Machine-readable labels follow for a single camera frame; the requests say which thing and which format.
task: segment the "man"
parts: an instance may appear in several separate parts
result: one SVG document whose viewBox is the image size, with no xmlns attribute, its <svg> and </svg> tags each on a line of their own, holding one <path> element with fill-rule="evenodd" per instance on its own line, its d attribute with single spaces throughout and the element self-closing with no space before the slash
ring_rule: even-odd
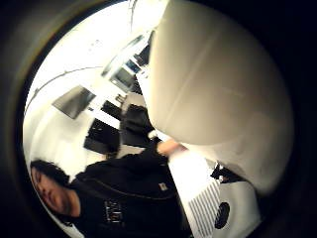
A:
<svg viewBox="0 0 317 238">
<path fill-rule="evenodd" d="M 165 156 L 178 147 L 151 142 L 140 154 L 88 166 L 71 184 L 60 168 L 36 160 L 32 180 L 52 213 L 85 237 L 187 237 Z"/>
</svg>

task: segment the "hand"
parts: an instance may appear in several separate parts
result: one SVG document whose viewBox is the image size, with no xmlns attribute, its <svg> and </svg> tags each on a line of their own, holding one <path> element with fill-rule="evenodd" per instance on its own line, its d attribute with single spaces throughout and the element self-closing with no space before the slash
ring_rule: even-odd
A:
<svg viewBox="0 0 317 238">
<path fill-rule="evenodd" d="M 160 155 L 170 156 L 176 149 L 185 149 L 178 142 L 175 142 L 173 139 L 168 139 L 165 142 L 159 142 L 157 146 L 157 151 Z"/>
</svg>

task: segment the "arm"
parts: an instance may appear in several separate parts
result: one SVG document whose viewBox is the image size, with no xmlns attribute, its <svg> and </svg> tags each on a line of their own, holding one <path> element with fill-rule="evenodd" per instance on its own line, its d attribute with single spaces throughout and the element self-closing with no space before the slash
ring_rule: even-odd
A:
<svg viewBox="0 0 317 238">
<path fill-rule="evenodd" d="M 159 142 L 158 144 L 150 142 L 141 153 L 126 155 L 121 159 L 111 159 L 108 163 L 116 167 L 125 167 L 134 172 L 145 172 L 162 164 L 167 164 L 167 156 L 179 147 L 179 144 L 173 140 Z"/>
</svg>

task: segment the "white surface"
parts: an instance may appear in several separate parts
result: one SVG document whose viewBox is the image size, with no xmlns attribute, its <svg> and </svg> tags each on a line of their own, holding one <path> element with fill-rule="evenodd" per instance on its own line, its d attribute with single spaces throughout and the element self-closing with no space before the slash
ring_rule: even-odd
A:
<svg viewBox="0 0 317 238">
<path fill-rule="evenodd" d="M 168 165 L 194 237 L 211 238 L 220 201 L 219 182 L 210 177 L 212 168 L 189 150 L 172 154 Z M 199 200 L 199 207 L 204 209 L 195 212 L 193 200 Z"/>
<path fill-rule="evenodd" d="M 262 45 L 228 16 L 170 1 L 150 56 L 155 128 L 271 194 L 293 141 L 290 100 Z"/>
</svg>

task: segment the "black object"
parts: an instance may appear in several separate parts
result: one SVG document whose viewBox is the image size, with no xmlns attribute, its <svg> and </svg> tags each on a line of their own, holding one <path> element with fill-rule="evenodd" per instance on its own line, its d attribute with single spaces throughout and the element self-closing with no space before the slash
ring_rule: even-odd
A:
<svg viewBox="0 0 317 238">
<path fill-rule="evenodd" d="M 148 134 L 154 129 L 148 110 L 145 107 L 131 104 L 120 123 L 121 142 L 124 145 L 146 147 L 151 141 Z"/>
<path fill-rule="evenodd" d="M 130 68 L 134 73 L 138 73 L 141 69 L 132 61 L 132 60 L 128 60 L 126 62 L 126 65 L 128 68 Z"/>
<path fill-rule="evenodd" d="M 150 59 L 150 45 L 147 45 L 138 55 L 134 55 L 139 66 L 149 64 Z"/>
<path fill-rule="evenodd" d="M 133 85 L 131 87 L 131 91 L 143 95 L 142 90 L 140 88 L 140 85 L 139 85 L 139 82 L 138 82 L 137 79 L 134 81 L 134 83 L 133 83 Z"/>
<path fill-rule="evenodd" d="M 58 98 L 53 103 L 53 106 L 71 119 L 76 119 L 94 97 L 95 94 L 87 88 L 78 85 Z"/>
<path fill-rule="evenodd" d="M 227 202 L 221 202 L 219 205 L 218 213 L 215 221 L 215 228 L 221 229 L 223 228 L 228 221 L 230 212 L 230 205 Z"/>
<path fill-rule="evenodd" d="M 119 149 L 119 131 L 95 119 L 83 147 L 100 154 L 116 154 Z"/>
<path fill-rule="evenodd" d="M 110 101 L 106 101 L 103 104 L 101 110 L 118 119 L 119 121 L 121 120 L 121 108 L 117 107 L 115 104 L 112 104 Z"/>
<path fill-rule="evenodd" d="M 220 169 L 220 165 L 218 164 L 210 177 L 214 179 L 219 179 L 219 176 L 225 178 L 221 183 L 230 183 L 244 180 L 243 178 L 237 176 L 236 174 L 234 174 L 226 168 Z"/>
</svg>

